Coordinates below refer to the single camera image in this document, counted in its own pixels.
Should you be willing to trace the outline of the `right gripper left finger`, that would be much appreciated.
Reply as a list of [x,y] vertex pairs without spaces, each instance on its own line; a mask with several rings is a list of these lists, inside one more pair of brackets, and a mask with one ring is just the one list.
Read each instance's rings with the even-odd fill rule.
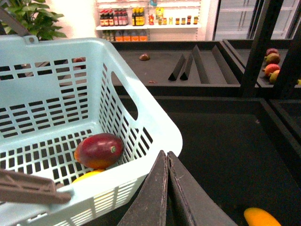
[[136,199],[119,226],[165,226],[167,209],[168,164],[160,151]]

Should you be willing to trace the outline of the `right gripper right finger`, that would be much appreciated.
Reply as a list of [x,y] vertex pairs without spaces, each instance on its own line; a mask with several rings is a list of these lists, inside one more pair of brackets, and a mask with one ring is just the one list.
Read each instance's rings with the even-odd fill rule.
[[168,152],[168,196],[175,226],[235,226],[173,152]]

